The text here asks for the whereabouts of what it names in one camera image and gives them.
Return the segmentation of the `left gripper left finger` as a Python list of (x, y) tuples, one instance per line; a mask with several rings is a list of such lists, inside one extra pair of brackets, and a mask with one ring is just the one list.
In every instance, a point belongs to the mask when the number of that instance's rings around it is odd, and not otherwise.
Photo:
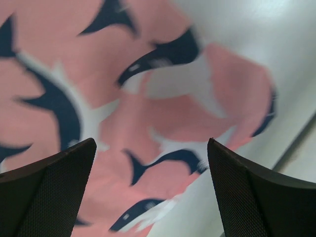
[(2, 237), (69, 237), (96, 153), (88, 138), (0, 175)]

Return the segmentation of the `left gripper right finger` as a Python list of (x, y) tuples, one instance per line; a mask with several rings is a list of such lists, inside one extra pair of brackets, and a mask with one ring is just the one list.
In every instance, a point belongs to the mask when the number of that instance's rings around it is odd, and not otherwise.
[(216, 199), (227, 237), (314, 237), (316, 185), (207, 145)]

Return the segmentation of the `pink shark print shorts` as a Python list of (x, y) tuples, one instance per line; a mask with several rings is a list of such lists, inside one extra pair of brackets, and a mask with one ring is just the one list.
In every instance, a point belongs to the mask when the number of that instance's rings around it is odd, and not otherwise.
[(92, 137), (74, 237), (144, 237), (208, 171), (273, 118), (269, 71), (244, 57), (253, 0), (3, 0), (0, 165)]

